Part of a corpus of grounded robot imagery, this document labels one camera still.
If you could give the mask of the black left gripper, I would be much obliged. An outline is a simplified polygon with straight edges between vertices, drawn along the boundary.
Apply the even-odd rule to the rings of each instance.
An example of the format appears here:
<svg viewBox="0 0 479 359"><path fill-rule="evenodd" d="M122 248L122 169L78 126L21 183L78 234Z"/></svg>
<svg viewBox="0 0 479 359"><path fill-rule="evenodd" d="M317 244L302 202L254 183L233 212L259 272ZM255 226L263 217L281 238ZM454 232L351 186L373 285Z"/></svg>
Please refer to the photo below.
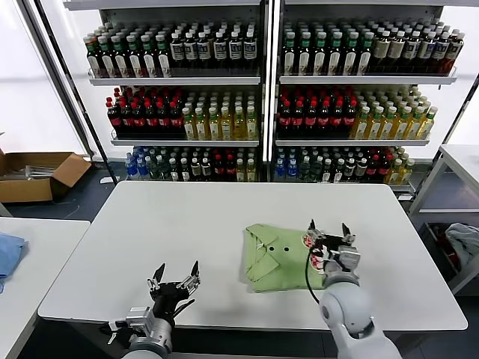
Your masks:
<svg viewBox="0 0 479 359"><path fill-rule="evenodd" d="M152 312L157 319L174 320L177 315L193 304L188 290L196 290L201 283L199 262L195 262L190 275L180 284L161 283L163 273L164 264L153 273L152 278L147 279L154 302Z"/></svg>

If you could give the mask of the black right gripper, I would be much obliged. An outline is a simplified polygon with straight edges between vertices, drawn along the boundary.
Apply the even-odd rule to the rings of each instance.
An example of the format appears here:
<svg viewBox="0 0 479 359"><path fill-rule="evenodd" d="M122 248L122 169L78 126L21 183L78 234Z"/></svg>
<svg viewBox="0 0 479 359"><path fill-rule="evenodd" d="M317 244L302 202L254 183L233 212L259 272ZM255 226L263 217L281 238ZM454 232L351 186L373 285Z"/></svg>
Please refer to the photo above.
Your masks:
<svg viewBox="0 0 479 359"><path fill-rule="evenodd" d="M311 220L308 227L308 236L311 238L312 243L319 243L317 249L317 255L323 259L323 261L329 260L333 251L338 251L338 248L342 245L346 246L352 244L355 241L355 235L351 233L349 227L342 224L343 236L335 236L324 233L316 228L314 219Z"/></svg>

